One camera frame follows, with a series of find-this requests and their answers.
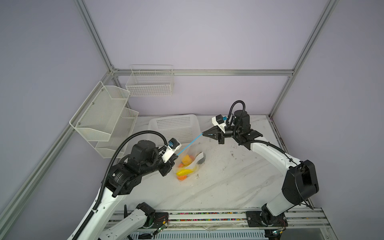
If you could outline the yellow lemon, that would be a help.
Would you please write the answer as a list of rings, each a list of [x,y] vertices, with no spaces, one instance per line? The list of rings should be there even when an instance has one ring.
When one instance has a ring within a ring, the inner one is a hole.
[[[182,158],[182,163],[183,163],[184,166],[190,165],[193,161],[194,161],[194,158],[191,157],[190,155],[185,155]]]

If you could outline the clear zip top bag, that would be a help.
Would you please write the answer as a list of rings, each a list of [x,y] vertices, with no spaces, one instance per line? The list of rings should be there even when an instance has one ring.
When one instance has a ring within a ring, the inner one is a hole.
[[[179,182],[195,177],[206,161],[206,153],[202,144],[203,134],[198,135],[191,143],[178,153],[176,165],[173,168]]]

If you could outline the cream white garlic bulb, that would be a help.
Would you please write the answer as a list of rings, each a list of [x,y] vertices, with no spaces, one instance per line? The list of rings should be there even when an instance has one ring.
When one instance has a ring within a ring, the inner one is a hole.
[[[186,169],[194,169],[197,166],[197,161],[194,160],[190,165],[186,167]]]

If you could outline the black round food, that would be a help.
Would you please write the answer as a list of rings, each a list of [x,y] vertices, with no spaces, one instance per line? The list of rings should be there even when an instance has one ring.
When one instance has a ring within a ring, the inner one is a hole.
[[[197,165],[202,165],[205,162],[205,160],[206,160],[205,153],[203,153],[203,152],[199,153],[196,156],[195,160],[197,161]]]

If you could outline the small orange tangerine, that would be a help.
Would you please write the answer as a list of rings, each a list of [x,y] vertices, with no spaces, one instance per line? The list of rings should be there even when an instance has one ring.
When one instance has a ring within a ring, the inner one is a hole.
[[[177,179],[179,181],[184,181],[187,178],[187,176],[177,176]]]

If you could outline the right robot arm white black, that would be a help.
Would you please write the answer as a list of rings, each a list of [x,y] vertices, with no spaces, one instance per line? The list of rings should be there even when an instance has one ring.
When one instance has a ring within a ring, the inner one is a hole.
[[[218,141],[220,145],[226,138],[232,138],[239,146],[260,155],[272,164],[284,177],[278,195],[262,206],[261,217],[264,225],[285,211],[300,205],[319,192],[315,165],[292,157],[264,136],[251,128],[250,116],[245,110],[238,110],[228,117],[218,115],[212,118],[213,127],[203,132],[203,136]]]

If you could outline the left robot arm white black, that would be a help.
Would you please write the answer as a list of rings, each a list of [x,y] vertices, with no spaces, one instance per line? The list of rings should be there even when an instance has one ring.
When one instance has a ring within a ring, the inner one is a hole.
[[[135,144],[130,154],[107,171],[106,183],[102,184],[94,204],[69,239],[97,240],[112,214],[144,176],[159,172],[164,177],[170,173],[178,158],[175,152],[180,147],[180,142],[174,138],[161,148],[148,140]]]

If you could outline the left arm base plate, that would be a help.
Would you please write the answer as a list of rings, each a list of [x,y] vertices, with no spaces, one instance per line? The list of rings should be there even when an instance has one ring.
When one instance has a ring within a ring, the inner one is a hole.
[[[143,226],[144,229],[157,229],[163,225],[164,221],[169,220],[169,213],[167,212],[159,212],[155,213],[152,218],[150,218],[145,225]]]

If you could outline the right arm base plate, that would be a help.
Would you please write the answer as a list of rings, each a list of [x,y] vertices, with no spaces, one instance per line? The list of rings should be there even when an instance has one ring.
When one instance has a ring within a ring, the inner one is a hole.
[[[288,222],[284,213],[273,216],[266,211],[247,211],[246,218],[249,227],[287,227]]]

